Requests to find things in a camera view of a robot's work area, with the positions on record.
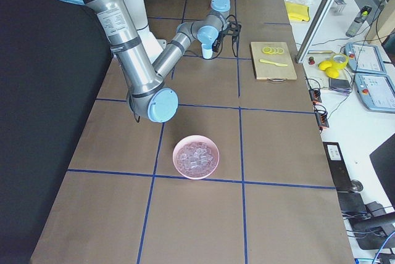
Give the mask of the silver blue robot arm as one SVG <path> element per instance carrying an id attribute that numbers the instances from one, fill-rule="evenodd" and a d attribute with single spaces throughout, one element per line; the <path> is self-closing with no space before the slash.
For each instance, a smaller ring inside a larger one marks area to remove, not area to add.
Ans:
<path id="1" fill-rule="evenodd" d="M 178 96 L 165 78 L 194 41 L 211 59 L 212 45 L 229 27 L 230 0 L 211 0 L 204 20 L 185 22 L 173 39 L 161 46 L 150 32 L 144 0 L 59 0 L 89 7 L 96 14 L 120 63 L 128 86 L 127 102 L 135 119 L 167 122 L 176 113 Z"/>

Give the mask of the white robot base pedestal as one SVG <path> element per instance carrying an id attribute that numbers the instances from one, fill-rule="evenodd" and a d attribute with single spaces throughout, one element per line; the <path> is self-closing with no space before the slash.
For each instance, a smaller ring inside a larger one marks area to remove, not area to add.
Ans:
<path id="1" fill-rule="evenodd" d="M 149 28 L 144 0 L 124 0 L 124 2 L 144 50 L 150 62 L 153 63 L 163 51 L 163 47 Z"/>

